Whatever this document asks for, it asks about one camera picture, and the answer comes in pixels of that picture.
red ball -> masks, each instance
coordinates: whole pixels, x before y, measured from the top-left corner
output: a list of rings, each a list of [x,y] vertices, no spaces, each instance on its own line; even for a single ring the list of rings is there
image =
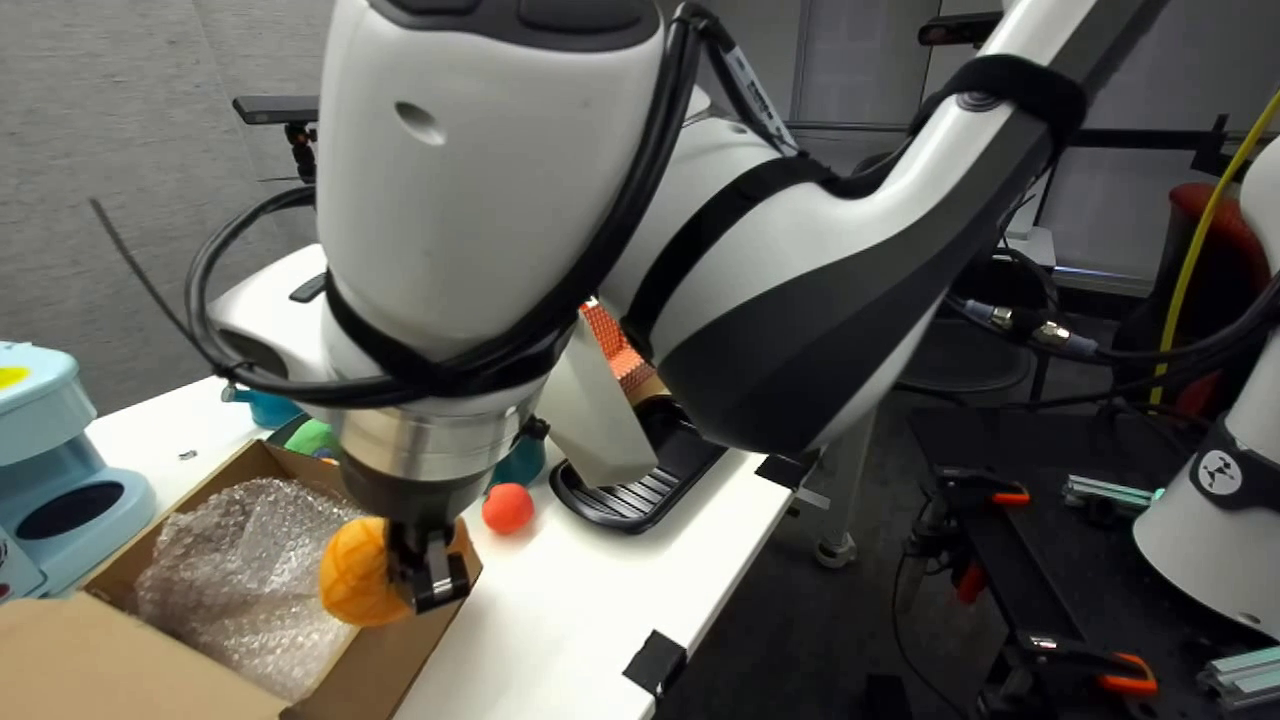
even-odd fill
[[[524,483],[491,483],[480,514],[496,537],[515,537],[531,523],[531,497]]]

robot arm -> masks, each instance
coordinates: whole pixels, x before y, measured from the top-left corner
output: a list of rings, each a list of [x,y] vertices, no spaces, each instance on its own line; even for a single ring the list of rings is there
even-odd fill
[[[985,55],[1090,91],[1154,3],[1021,0]],[[702,100],[683,115],[672,67],[694,53],[681,43],[691,28],[694,15],[675,15],[663,30],[646,0],[335,0],[315,187],[331,273],[324,361],[292,378],[410,378],[491,350],[512,327],[553,327],[499,350],[496,373],[477,364],[480,378],[339,408],[347,488],[392,520],[422,576],[420,603],[456,511],[564,343],[564,315],[540,315],[542,300],[601,290],[635,312],[672,236],[721,187],[780,161]],[[661,124],[683,124],[675,148],[652,134]],[[794,182],[722,226],[668,278],[635,343],[715,438],[820,449],[890,387],[934,300],[1049,152],[1035,115],[951,95],[877,193]],[[612,273],[584,285],[584,264]]]

yellow cable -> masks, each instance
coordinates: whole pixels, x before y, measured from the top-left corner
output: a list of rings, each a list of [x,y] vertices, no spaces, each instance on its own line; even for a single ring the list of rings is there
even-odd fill
[[[1238,148],[1230,152],[1224,174],[1213,182],[1209,202],[1200,211],[1200,222],[1190,231],[1187,255],[1175,273],[1171,297],[1167,297],[1167,312],[1163,312],[1163,331],[1158,331],[1158,350],[1171,350],[1175,343],[1175,322],[1185,320],[1185,304],[1190,290],[1190,274],[1209,240],[1209,226],[1216,220],[1221,199],[1229,197],[1230,181],[1238,174],[1244,161],[1250,161],[1259,134],[1270,127],[1280,113],[1280,91],[1267,100],[1267,106],[1250,121],[1246,134],[1238,140]]]

cardboard box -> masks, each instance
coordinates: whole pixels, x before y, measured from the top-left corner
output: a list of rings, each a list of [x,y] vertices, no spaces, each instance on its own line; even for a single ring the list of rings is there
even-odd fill
[[[241,479],[280,476],[345,497],[335,463],[266,445],[234,451],[180,511]],[[133,583],[152,561],[158,523],[126,542],[85,593],[66,598],[15,598],[0,609],[0,717],[126,717],[126,720],[241,720],[241,717],[392,717],[461,603],[392,627],[357,633],[319,687],[284,705],[231,667],[126,617]],[[456,531],[467,576],[480,561]]]

